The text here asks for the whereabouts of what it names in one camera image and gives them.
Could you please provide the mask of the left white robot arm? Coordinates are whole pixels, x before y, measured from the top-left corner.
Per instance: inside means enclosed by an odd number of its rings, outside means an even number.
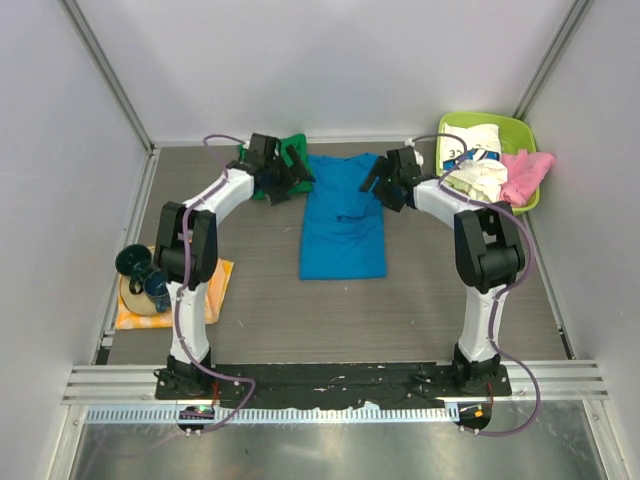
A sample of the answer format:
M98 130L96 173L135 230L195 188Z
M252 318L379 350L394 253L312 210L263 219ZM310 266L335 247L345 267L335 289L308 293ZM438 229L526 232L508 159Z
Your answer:
M212 367L205 303L218 264L218 226L256 192L275 205L314 177L299 150L276 137L254 133L241 148L239 158L225 163L210 186L161 210L154 262L165 279L173 325L166 366L154 372L160 400L203 398L217 380L250 382Z

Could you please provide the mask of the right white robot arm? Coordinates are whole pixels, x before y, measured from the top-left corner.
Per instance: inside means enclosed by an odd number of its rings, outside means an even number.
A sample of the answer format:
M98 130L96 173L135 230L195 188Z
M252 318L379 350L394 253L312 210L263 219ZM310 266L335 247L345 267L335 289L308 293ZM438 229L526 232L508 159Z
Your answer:
M466 305L451 380L462 394L486 392L499 376L502 354L497 336L508 289L526 263L510 207L472 200L443 180L423 175L410 146L377 157L360 190L392 211L410 207L452 229L455 267L466 286Z

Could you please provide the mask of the lime green plastic basin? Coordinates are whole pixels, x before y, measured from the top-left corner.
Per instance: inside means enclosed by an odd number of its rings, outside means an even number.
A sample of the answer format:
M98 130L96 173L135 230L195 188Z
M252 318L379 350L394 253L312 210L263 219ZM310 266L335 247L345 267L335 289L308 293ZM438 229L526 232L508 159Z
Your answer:
M449 127L472 128L482 124L493 124L498 127L498 137L502 153L515 155L519 150L526 149L529 153L537 151L534 134L531 128L516 118L483 112L457 111L445 114L440 119L438 132L444 132L445 124ZM446 138L436 141L435 168L436 175L442 175L443 167L449 162L449 154L441 148ZM515 215L521 215L532 210L539 202L539 187L533 192L528 203L523 207L512 207Z

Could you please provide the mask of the blue t shirt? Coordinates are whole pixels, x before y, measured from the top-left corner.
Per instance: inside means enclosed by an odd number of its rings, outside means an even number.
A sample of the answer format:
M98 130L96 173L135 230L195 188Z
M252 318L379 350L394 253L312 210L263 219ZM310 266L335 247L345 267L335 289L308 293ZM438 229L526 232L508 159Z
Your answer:
M301 280L358 280L387 276L383 207L362 192L378 156L309 157L315 182L301 231Z

